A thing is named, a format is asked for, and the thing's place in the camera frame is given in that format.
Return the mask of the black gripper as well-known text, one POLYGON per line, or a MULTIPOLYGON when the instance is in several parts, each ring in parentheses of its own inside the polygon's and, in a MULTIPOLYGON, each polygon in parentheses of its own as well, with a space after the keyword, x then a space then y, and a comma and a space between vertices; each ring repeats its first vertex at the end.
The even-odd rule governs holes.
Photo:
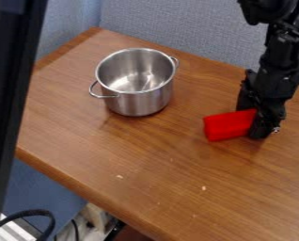
POLYGON ((256 108, 248 130, 254 139, 278 133, 287 117, 286 101, 299 86, 299 24, 271 24, 266 48, 259 71, 246 70, 236 103, 238 111, 256 108))

